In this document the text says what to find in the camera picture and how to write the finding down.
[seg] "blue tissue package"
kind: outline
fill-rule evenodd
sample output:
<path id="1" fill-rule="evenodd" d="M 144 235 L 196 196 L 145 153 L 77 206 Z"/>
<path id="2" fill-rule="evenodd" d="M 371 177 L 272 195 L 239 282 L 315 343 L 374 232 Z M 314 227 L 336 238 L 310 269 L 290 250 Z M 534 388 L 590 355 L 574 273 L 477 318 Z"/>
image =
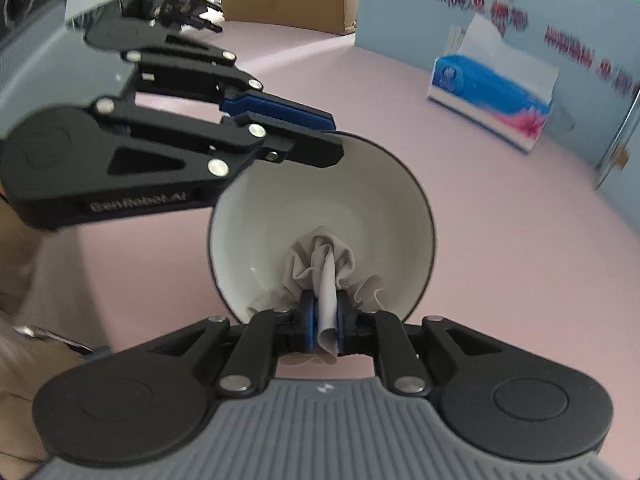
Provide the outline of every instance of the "blue tissue package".
<path id="1" fill-rule="evenodd" d="M 436 60 L 429 98 L 471 118 L 529 152 L 551 113 L 516 83 L 464 56 Z"/>

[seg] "silver screw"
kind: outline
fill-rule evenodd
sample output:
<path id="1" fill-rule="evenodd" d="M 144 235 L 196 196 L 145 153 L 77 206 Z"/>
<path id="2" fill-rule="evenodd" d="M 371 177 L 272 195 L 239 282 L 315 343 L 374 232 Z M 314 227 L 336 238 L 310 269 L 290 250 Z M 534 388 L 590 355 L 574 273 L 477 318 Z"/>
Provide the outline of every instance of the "silver screw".
<path id="1" fill-rule="evenodd" d="M 127 52 L 127 61 L 137 63 L 142 59 L 142 55 L 137 50 Z"/>
<path id="2" fill-rule="evenodd" d="M 220 380 L 220 387 L 228 392 L 244 392 L 251 386 L 251 379 L 244 375 L 228 375 Z"/>
<path id="3" fill-rule="evenodd" d="M 396 390 L 404 394 L 419 394 L 426 386 L 426 383 L 420 377 L 411 375 L 400 377 L 394 383 Z"/>
<path id="4" fill-rule="evenodd" d="M 267 134 L 267 130 L 260 126 L 260 124 L 249 124 L 249 133 L 261 139 Z"/>
<path id="5" fill-rule="evenodd" d="M 209 173 L 215 176 L 227 176 L 229 174 L 229 167 L 224 160 L 219 158 L 212 158 L 207 164 Z"/>
<path id="6" fill-rule="evenodd" d="M 102 115 L 108 115 L 116 109 L 116 105 L 111 99 L 107 99 L 106 97 L 102 99 L 98 99 L 95 104 L 95 110 Z"/>
<path id="7" fill-rule="evenodd" d="M 254 90 L 262 90 L 263 88 L 262 83 L 257 79 L 249 79 L 248 83 L 249 83 L 249 86 Z"/>

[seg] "pink table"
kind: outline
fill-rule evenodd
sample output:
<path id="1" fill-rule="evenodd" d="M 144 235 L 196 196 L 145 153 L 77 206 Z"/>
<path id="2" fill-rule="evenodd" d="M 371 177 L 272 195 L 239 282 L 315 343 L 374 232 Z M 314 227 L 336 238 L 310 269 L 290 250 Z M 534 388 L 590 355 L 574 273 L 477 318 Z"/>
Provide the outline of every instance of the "pink table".
<path id="1" fill-rule="evenodd" d="M 353 47 L 353 38 L 226 23 L 194 33 L 235 51 L 266 90 L 330 110 L 338 128 L 399 156 L 434 211 L 437 254 L 415 312 L 442 314 L 584 370 L 612 395 L 614 425 L 602 457 L 640 475 L 640 241 L 593 190 L 593 173 L 548 139 L 523 156 L 427 102 L 429 74 Z M 141 96 L 140 102 L 216 120 L 212 105 Z M 81 228 L 100 316 L 123 349 L 225 307 L 207 261 L 210 211 Z M 356 356 L 330 370 L 288 376 L 372 374 Z"/>

